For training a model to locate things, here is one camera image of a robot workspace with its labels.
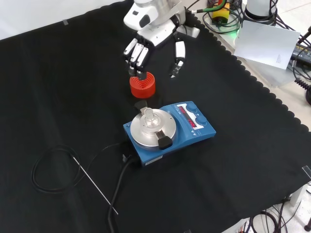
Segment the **black cable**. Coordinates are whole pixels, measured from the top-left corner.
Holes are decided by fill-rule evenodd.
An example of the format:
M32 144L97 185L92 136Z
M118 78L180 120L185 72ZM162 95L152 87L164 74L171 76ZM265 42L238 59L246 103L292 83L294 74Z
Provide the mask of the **black cable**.
M275 218L271 213L268 213L268 212L266 212L266 211L261 211L261 212L260 212L260 215L265 215L265 216L268 216L270 219L272 219L272 221L273 221L273 223L274 223L274 226L275 226L275 230L273 231L273 233L277 233L277 221L276 221L276 218ZM257 233L257 231L256 231L255 228L254 228L254 223L253 223L253 221L252 221L251 226L252 226L253 232L254 232L254 233Z
M293 65L293 74L294 74L294 77L295 77L295 83L297 83L299 86L301 86L302 88L304 88L305 90L307 91L311 91L311 85L308 85L307 83L305 83L304 81L302 81L301 79L297 78L296 76L296 73L295 71L297 71L297 69L295 68L296 67L296 63L297 63L297 58L300 56L300 54L303 52L304 50L301 50L299 52L299 54L296 56L295 58L295 61L293 62L294 65Z
M113 225L112 225L112 222L111 222L111 212L112 212L112 207L116 201L116 197L117 197L117 194L118 194L118 190L120 188L120 184L121 184L121 180L123 178L123 175L125 173L125 170L127 169L127 167L132 164L132 163L135 163L135 162L138 162L139 161L139 158L135 157L135 158L130 158L126 164L124 165L124 167L122 168L122 171L120 173L120 176L119 176L119 180L118 180L118 183L117 183L117 186L116 186L116 189L115 189L115 192L113 194L113 197L112 197L112 200L111 200L111 204L109 206L109 210L108 210L108 215L107 215L107 219L108 219L108 225L109 225L109 228L110 228L110 232L111 233L114 233L114 228L113 228Z
M248 223L248 226L247 226L247 229L246 231L243 231L243 233L248 233L249 232L249 229L251 228L251 225L253 225L253 217L250 217L249 218L249 223Z
M281 225L282 225L281 219L282 219L284 205L285 205L285 202L282 203L280 214L278 216L277 233L281 233Z
M267 230L268 230L268 233L270 233L269 231L269 226L268 226L268 220L267 220L267 209L265 209L265 215L266 215L266 224L267 224Z
M301 70L307 75L308 79L311 80L311 76L308 74L308 72L305 70L304 66L301 67Z
M300 75L301 77L303 77L303 78L305 78L305 79L307 79L307 80L310 80L311 81L311 77L309 78L308 76L308 74L305 72L305 71L303 71L307 76L305 76L305 75L303 75L297 68L295 68L295 72L296 72L296 74L297 75Z
M206 23L206 21L205 21L205 19L204 19L204 16L206 16L207 14L208 14L208 16L211 18L211 16L209 15L209 12L206 12L206 13L202 16L202 21L203 21L203 23L205 24L205 26L206 26L210 31L212 31L212 32L214 32L214 33L217 33L217 34L233 33L233 32L237 32L237 31L239 30L239 28L240 28L240 27L238 27L238 28L236 28L236 29L229 30L229 31L225 31L225 32L216 31L216 30L214 30L211 26L209 26L209 25ZM238 16L235 12L234 12L233 14L236 16L236 19L237 19L238 17L240 17L240 16Z
M246 222L244 223L243 233L245 233Z
M289 29L289 30L292 30L292 31L296 31L295 29L291 28L290 26L288 26L286 23L284 23L284 21L281 19L281 17L279 15L276 16L277 17L277 21L279 23L281 23L286 29ZM311 45L310 41L307 40L302 34L300 34L301 39L302 39L302 42L304 42L307 46L308 45Z
M274 205L272 207L278 212L278 214L280 214L279 210L277 210L277 208L275 208ZM283 226L285 226L285 231L286 231L286 233L288 233L287 226L286 226L286 223L285 223L285 219L283 218L283 216L281 216L281 217L282 217L282 220L284 222Z
M292 216L287 222L285 222L284 225L283 225L281 228L283 228L290 220L292 220L292 218L295 216L295 214L296 214L296 212L297 212L297 210L298 210L300 204L301 204L301 201L300 201L299 205L297 206L297 208L296 208L296 210L295 210L293 216Z
M120 145L121 143L115 143L115 144L112 144L112 145L109 145L107 147L105 147L104 149L102 149L101 152L103 152L104 150L106 150L107 148L110 148L112 146L116 146L116 145ZM60 194L60 193L63 193L65 191L67 191L68 189L72 188L72 187L75 187L85 176L85 173L83 174L83 176L77 181L78 177L79 177L79 173L80 173L80 166L78 167L78 171L76 172L75 176L74 176L74 179L68 184L66 185L65 187L60 187L60 188L46 188L46 187L42 187L40 186L35 177L36 177L36 170L38 168L38 165L40 163L40 161L48 156L48 155L52 155L53 153L55 152L63 152L64 154L67 154L70 156L70 158L72 157L75 157L76 160L78 161L79 164L81 164L81 160L80 160L80 157L79 155L74 151L73 148L71 147L68 147L68 146L65 146L65 145L58 145L54 148L50 148L48 149L44 154L42 154L35 162L34 166L33 166L33 169L31 171L31 181L32 181L32 184L34 185L35 189L40 191L40 192L43 192L43 193L48 193L48 194ZM86 172L89 170L91 164L93 163L94 159L99 155L99 153L97 153L91 160L91 162L89 163L89 165L87 166L86 168Z
M190 6L188 6L188 8L186 10L189 10L190 7L192 7L194 4L196 4L197 2L199 2L200 0L196 0L193 4L191 4Z

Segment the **metal rod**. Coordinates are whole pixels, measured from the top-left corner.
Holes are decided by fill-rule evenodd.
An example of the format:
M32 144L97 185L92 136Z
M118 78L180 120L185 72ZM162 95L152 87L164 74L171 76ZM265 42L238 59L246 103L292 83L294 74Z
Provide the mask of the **metal rod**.
M73 159L76 161L76 163L80 166L80 168L82 169L82 171L87 175L87 177L90 179L90 181L92 181L93 185L97 188L97 190L101 193L101 195L106 199L106 201L110 204L110 202L108 201L108 199L105 197L105 195L101 192L101 190L99 189L99 187L97 187L97 185L94 183L94 181L90 178L90 176L87 174L87 172L83 169L83 167L79 164L79 162L76 160L75 157L73 157Z

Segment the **electronic equipment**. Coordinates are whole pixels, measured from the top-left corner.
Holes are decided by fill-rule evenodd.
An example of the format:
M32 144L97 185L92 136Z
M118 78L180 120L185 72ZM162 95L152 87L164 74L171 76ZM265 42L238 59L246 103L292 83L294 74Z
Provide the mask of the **electronic equipment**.
M311 49L307 46L303 46L301 44L296 44L292 57L292 60L295 60L297 57L297 61L300 64L311 67Z
M151 109L142 100L136 108L140 113L123 127L143 166L216 134L192 101Z

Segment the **red container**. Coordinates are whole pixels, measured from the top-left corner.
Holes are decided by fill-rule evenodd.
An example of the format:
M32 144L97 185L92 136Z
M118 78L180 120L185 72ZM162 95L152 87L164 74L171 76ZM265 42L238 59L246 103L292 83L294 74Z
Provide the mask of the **red container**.
M139 99L146 99L156 92L155 77L147 72L145 80L139 80L138 77L130 78L131 92L133 96Z

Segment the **robot finger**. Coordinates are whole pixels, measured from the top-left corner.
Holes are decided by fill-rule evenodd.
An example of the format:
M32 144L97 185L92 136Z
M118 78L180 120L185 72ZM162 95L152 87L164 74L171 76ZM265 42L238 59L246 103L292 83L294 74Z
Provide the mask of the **robot finger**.
M145 66L149 57L150 50L148 47L144 47L136 62L137 77L139 80L144 80L146 78Z

